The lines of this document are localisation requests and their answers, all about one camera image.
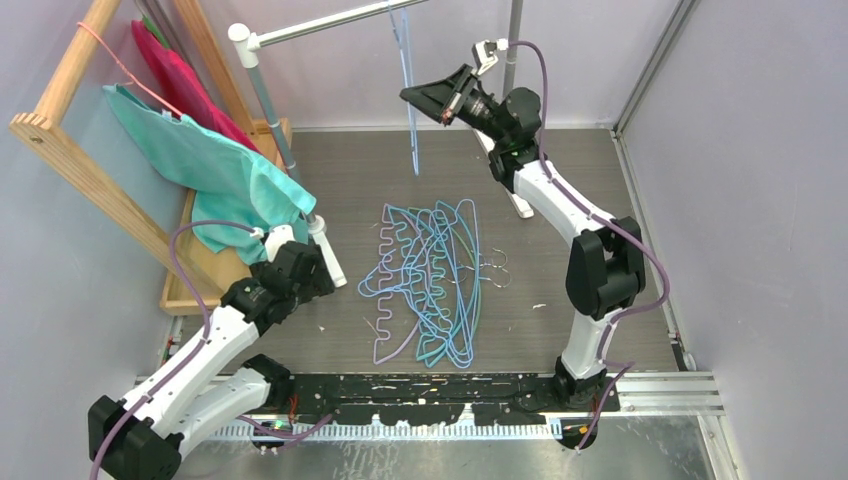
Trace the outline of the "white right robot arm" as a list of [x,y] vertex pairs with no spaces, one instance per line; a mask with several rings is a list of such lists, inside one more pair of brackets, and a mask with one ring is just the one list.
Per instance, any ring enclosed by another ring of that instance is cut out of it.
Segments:
[[567,410],[582,409],[601,387],[604,343],[614,315],[645,288],[641,228],[631,217],[597,209],[556,171],[542,148],[540,97],[525,87],[498,101],[479,67],[462,65],[443,80],[403,88],[399,96],[429,119],[460,120],[488,138],[493,178],[540,213],[569,245],[565,290],[574,309],[569,340],[552,386]]

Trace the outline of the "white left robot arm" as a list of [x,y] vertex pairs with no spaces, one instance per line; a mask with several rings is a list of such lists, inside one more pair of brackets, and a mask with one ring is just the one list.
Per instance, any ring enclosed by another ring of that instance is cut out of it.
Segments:
[[185,457],[238,416],[291,404],[290,371],[264,354],[244,361],[225,382],[210,383],[272,326],[335,286],[314,243],[286,242],[250,272],[159,370],[122,398],[102,396],[90,407],[91,478],[105,472],[114,479],[171,479]]

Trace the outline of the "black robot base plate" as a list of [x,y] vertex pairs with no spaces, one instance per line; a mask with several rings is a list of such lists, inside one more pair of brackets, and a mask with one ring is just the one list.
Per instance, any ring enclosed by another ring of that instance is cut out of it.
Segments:
[[251,411],[264,430],[308,440],[446,441],[553,439],[572,448],[594,439],[597,412],[618,413],[608,380],[570,400],[549,375],[302,374],[281,399]]

